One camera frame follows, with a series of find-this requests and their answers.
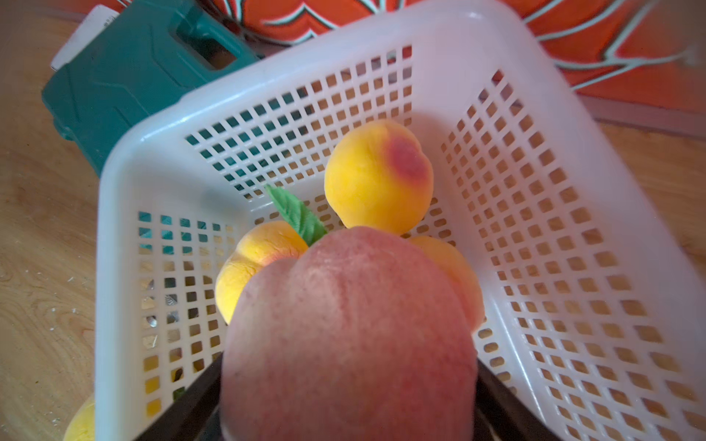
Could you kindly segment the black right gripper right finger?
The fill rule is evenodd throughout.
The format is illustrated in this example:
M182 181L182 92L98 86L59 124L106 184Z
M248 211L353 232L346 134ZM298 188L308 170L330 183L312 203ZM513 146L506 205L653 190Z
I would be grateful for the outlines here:
M478 361L474 440L559 440L559 437Z

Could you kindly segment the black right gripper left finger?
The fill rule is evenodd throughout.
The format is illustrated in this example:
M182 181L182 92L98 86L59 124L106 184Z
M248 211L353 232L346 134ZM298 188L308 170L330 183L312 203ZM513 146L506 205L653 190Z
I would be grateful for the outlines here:
M219 402L222 356L136 440L223 440Z

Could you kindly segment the yellow peach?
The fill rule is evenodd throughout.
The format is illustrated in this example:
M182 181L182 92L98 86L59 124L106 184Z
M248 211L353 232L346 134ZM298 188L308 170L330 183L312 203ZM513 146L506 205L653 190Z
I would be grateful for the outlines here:
M434 171L417 137L390 119L346 134L325 168L325 196L344 226L400 236L426 215Z
M90 395L76 412L64 433L64 441L95 441L95 396Z
M237 244L215 284L215 302L229 325L246 284L266 266L285 258L299 258L309 246L284 220L253 228Z

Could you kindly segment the orange peach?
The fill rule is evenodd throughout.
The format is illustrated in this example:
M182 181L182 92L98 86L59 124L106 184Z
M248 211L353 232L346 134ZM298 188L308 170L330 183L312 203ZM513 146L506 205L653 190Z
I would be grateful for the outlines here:
M485 319L484 297L478 277L465 257L454 246L437 238L417 236L407 240L420 248L450 279L471 332L478 331Z

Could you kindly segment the pink peach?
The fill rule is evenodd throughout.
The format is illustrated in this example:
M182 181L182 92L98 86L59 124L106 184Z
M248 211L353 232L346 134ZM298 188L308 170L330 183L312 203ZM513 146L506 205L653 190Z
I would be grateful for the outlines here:
M369 227L253 275L228 323L227 440L469 440L477 353L461 289Z

